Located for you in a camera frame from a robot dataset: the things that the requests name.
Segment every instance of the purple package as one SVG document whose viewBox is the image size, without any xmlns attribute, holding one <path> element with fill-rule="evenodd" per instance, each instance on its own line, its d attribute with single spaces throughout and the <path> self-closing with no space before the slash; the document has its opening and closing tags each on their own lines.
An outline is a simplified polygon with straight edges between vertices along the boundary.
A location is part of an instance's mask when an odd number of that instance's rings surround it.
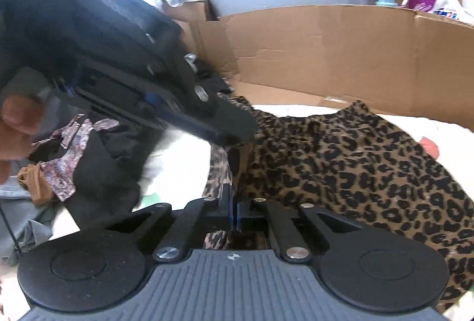
<svg viewBox="0 0 474 321">
<path fill-rule="evenodd" d="M 437 0 L 406 0 L 403 8 L 413 9 L 414 11 L 430 12 L 435 7 Z"/>
</svg>

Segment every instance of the blue gray cloth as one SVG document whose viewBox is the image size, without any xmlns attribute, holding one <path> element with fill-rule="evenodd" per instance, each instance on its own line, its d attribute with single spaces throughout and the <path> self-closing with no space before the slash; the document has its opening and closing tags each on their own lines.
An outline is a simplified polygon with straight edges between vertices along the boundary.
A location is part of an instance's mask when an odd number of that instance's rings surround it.
<svg viewBox="0 0 474 321">
<path fill-rule="evenodd" d="M 35 206 L 29 192 L 18 183 L 16 176 L 9 177 L 0 186 L 0 205 L 22 251 L 31 250 L 53 235 L 51 221 L 56 214 L 56 205 L 49 203 Z M 11 265 L 18 262 L 15 244 L 1 218 L 0 257 L 7 259 Z"/>
</svg>

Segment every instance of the clothing tag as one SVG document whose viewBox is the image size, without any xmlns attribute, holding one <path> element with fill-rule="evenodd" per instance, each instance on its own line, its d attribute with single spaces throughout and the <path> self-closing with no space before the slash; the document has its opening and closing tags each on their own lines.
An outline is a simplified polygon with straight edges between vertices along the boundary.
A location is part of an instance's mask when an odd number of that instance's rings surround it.
<svg viewBox="0 0 474 321">
<path fill-rule="evenodd" d="M 77 130 L 79 130 L 79 127 L 81 125 L 77 122 L 74 122 L 71 127 L 69 127 L 67 130 L 63 132 L 63 141 L 61 142 L 61 147 L 64 149 L 67 149 L 71 140 L 74 138 L 74 135 L 76 135 Z"/>
</svg>

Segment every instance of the gray ribbed plate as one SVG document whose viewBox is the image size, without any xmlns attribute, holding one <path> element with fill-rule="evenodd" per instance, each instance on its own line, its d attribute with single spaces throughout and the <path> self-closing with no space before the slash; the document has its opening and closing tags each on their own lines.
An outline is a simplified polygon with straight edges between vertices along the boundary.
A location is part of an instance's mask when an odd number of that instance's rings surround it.
<svg viewBox="0 0 474 321">
<path fill-rule="evenodd" d="M 310 268 L 288 264 L 272 250 L 195 250 L 164 264 L 133 298 L 91 314 L 34 308 L 23 321 L 442 321 L 434 309 L 378 316 L 336 300 Z"/>
</svg>

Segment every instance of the gray fabric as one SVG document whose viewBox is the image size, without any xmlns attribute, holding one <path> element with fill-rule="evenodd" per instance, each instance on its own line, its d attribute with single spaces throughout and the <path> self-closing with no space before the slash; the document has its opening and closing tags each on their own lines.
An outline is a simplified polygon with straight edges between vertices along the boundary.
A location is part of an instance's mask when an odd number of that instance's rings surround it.
<svg viewBox="0 0 474 321">
<path fill-rule="evenodd" d="M 22 251 L 31 250 L 53 235 L 51 221 L 56 214 L 55 205 L 35 206 L 28 191 L 18 183 L 16 176 L 9 177 L 7 182 L 0 186 L 0 205 Z M 2 219 L 0 257 L 8 259 L 9 264 L 17 263 L 14 242 Z"/>
</svg>

